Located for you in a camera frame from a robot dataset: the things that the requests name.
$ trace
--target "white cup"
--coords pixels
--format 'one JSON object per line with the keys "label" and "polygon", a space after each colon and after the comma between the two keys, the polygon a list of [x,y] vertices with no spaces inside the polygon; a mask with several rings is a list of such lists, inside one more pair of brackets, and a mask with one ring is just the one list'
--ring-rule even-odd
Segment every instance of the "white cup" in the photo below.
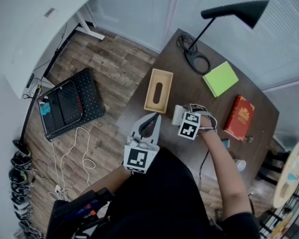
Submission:
{"label": "white cup", "polygon": [[239,172],[243,171],[246,167],[246,161],[241,159],[234,159],[234,162],[237,165],[237,169]]}

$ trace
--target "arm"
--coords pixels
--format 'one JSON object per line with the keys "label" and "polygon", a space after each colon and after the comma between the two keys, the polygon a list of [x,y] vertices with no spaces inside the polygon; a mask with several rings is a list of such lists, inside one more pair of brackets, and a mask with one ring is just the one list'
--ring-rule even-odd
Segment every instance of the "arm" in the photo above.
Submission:
{"label": "arm", "polygon": [[90,187],[84,190],[81,195],[86,192],[93,190],[94,192],[100,189],[107,188],[111,193],[117,191],[121,185],[132,175],[132,173],[124,168],[124,166],[119,166],[111,173],[93,183]]}
{"label": "arm", "polygon": [[[201,125],[211,126],[210,120],[202,116]],[[202,133],[200,137],[205,141],[213,159],[223,201],[224,219],[238,213],[251,213],[247,191],[237,166],[222,144],[218,134],[210,130]]]}

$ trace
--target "person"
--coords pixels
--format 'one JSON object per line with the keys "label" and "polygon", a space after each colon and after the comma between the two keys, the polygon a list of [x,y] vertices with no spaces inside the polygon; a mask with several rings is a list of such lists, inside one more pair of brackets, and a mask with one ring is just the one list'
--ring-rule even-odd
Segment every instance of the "person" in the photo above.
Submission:
{"label": "person", "polygon": [[[201,125],[211,126],[207,117]],[[199,135],[215,167],[223,204],[222,230],[211,226],[189,169],[161,148],[146,174],[131,174],[123,166],[88,187],[82,194],[106,187],[115,193],[92,239],[114,238],[244,238],[259,239],[247,191],[232,157],[213,130]]]}

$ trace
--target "green notepad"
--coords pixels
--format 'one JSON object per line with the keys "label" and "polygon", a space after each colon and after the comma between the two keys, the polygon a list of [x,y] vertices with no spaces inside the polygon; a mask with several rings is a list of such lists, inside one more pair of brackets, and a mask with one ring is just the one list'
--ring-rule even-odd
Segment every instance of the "green notepad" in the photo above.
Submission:
{"label": "green notepad", "polygon": [[236,82],[238,78],[226,61],[203,76],[214,97],[220,96]]}

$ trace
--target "black shirt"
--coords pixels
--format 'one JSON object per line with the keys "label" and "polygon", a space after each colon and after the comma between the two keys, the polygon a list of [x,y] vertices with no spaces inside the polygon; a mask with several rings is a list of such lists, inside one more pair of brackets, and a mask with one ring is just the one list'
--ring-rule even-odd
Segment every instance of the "black shirt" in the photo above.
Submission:
{"label": "black shirt", "polygon": [[260,238],[251,213],[227,218],[223,231],[211,226],[190,171],[167,149],[146,174],[135,174],[122,185],[107,216],[110,222],[91,238]]}

